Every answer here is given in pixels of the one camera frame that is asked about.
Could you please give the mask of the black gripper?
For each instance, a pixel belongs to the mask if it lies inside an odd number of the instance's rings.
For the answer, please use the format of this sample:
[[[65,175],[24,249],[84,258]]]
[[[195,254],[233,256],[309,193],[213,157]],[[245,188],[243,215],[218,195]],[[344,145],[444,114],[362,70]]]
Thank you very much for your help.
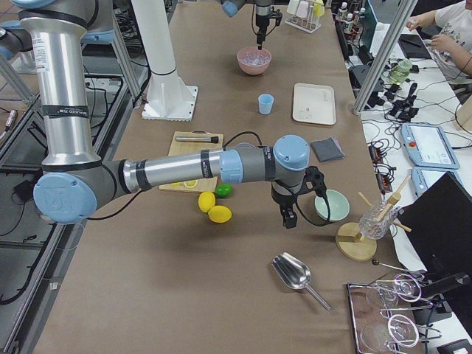
[[[265,37],[281,24],[282,13],[280,9],[276,9],[271,3],[253,3],[252,12],[251,27],[257,36],[257,48],[261,50]]]
[[[282,180],[272,182],[271,197],[279,205],[284,227],[296,227],[294,206],[302,213],[297,201],[300,195],[315,192],[326,201],[325,175],[316,166],[309,166],[303,173],[302,180],[290,186]]]

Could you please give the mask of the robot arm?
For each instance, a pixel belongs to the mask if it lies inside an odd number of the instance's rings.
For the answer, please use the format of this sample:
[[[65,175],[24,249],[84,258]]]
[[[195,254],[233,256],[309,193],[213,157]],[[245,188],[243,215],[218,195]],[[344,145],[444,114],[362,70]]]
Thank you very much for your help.
[[[249,3],[252,4],[251,28],[257,37],[257,48],[261,50],[266,37],[281,24],[282,13],[269,0],[228,0],[221,2],[221,8],[231,18]]]
[[[220,177],[230,184],[271,182],[283,224],[297,221],[297,199],[325,198],[322,173],[309,163],[310,148],[286,135],[274,146],[222,147],[160,159],[103,161],[91,142],[80,42],[107,32],[109,1],[18,1],[19,21],[32,39],[48,154],[33,190],[37,208],[55,222],[78,223],[114,199],[178,181]]]

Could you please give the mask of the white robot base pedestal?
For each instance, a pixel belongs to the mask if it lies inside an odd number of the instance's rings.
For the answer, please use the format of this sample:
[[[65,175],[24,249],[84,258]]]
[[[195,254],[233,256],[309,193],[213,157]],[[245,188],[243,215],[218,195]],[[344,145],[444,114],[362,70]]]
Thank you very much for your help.
[[[142,117],[191,121],[198,88],[178,75],[164,2],[135,0],[132,6],[151,73]]]

